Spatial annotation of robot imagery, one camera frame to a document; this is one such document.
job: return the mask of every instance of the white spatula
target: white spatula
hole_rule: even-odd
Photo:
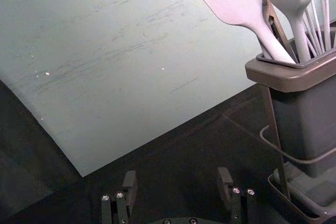
[[[262,0],[204,0],[204,2],[221,21],[252,30],[273,59],[295,63],[265,24],[262,17]]]

